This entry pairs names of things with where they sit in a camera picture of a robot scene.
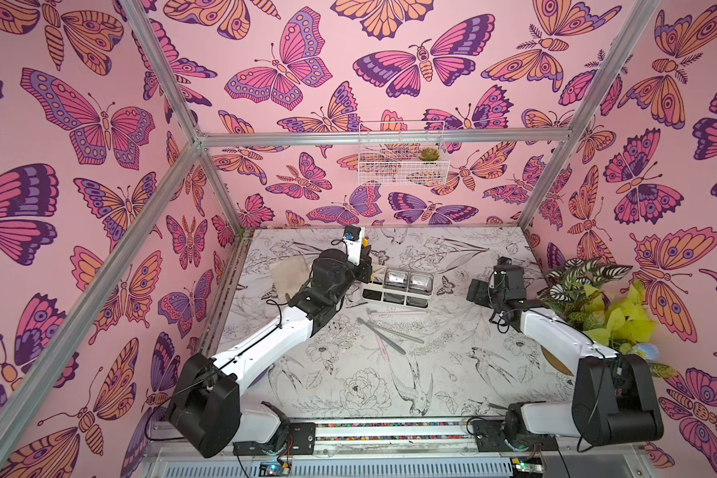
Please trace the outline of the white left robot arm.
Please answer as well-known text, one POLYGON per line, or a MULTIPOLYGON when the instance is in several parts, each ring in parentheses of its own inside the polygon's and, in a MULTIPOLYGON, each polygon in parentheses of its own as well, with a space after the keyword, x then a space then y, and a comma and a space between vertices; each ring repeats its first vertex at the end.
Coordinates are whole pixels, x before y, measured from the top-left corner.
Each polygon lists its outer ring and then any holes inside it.
POLYGON ((355 283, 370 282, 372 248, 361 233, 349 227, 343 247, 321 252, 301 288, 275 306, 276 318, 245 342, 185 363, 165 418, 202 457, 217 456, 231 444, 257 444, 273 453, 288 447, 289 418, 273 404, 245 404, 242 398, 284 354, 332 321, 355 283))

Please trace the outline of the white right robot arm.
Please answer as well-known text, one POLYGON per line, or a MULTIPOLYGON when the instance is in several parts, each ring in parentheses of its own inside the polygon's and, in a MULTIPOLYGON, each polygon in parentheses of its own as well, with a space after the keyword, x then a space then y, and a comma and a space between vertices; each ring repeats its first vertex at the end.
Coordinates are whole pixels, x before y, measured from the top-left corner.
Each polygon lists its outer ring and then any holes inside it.
POLYGON ((510 404, 502 425, 504 441, 521 450, 556 436, 589 447, 661 439, 664 425, 647 361, 597 342, 572 326, 570 315, 557 313, 552 302, 571 301, 559 284, 546 293, 543 299, 529 298, 523 268, 507 258, 489 279, 474 279, 467 290, 468 302, 491 310, 493 324, 537 342, 575 380, 568 402, 510 404))

